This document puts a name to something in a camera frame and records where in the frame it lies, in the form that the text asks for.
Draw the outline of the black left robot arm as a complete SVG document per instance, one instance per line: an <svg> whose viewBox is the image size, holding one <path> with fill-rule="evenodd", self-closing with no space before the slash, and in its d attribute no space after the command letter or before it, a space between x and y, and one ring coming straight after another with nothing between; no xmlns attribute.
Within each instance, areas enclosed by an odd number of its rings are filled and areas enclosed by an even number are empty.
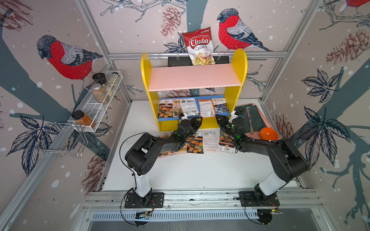
<svg viewBox="0 0 370 231"><path fill-rule="evenodd" d="M159 155L164 152L177 152L181 150L187 140L196 134L202 125L201 116L192 119L182 119L177 130L169 137L160 138L148 132L141 133L141 137L126 153L124 159L135 177L134 195L146 198L151 194L152 188L147 173L152 169Z"/></svg>

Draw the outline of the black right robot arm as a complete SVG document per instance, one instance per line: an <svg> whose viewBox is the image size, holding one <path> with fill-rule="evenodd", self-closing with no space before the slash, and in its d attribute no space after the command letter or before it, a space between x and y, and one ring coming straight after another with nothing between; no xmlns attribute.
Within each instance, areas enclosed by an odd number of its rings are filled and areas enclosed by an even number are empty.
<svg viewBox="0 0 370 231"><path fill-rule="evenodd" d="M259 205L271 199L292 179L309 170L306 159L288 139L254 139L245 135L242 117L234 118L231 122L227 116L216 115L215 118L221 132L231 138L236 152L257 153L269 157L273 171L255 186L253 192L253 200Z"/></svg>

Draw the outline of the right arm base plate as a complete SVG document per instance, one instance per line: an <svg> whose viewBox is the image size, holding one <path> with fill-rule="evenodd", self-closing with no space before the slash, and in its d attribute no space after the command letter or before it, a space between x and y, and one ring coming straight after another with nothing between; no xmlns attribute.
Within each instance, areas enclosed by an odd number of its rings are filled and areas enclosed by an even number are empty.
<svg viewBox="0 0 370 231"><path fill-rule="evenodd" d="M279 207L277 194L266 196L256 191L240 191L239 199L242 207Z"/></svg>

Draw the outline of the black orange marigold seed bag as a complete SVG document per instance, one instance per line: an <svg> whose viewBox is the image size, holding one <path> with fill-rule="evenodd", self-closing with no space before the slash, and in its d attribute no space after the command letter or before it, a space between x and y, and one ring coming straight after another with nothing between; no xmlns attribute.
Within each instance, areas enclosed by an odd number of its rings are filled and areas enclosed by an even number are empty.
<svg viewBox="0 0 370 231"><path fill-rule="evenodd" d="M204 154L202 131L196 132L195 135L192 135L187 139L186 148L187 153Z"/></svg>

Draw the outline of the orange bordered seed bag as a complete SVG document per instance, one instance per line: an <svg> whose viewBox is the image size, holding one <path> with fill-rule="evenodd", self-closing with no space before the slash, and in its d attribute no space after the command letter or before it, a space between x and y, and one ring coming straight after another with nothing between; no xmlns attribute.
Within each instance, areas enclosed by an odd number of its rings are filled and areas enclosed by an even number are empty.
<svg viewBox="0 0 370 231"><path fill-rule="evenodd" d="M212 99L198 100L200 116L203 118L215 117L214 104Z"/></svg>

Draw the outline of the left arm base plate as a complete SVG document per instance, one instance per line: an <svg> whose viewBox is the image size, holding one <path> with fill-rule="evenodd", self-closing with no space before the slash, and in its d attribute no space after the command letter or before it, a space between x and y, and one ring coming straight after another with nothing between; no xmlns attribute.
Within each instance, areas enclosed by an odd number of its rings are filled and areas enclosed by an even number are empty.
<svg viewBox="0 0 370 231"><path fill-rule="evenodd" d="M125 197L125 208L163 208L164 193L149 192L140 197L135 192L129 192Z"/></svg>

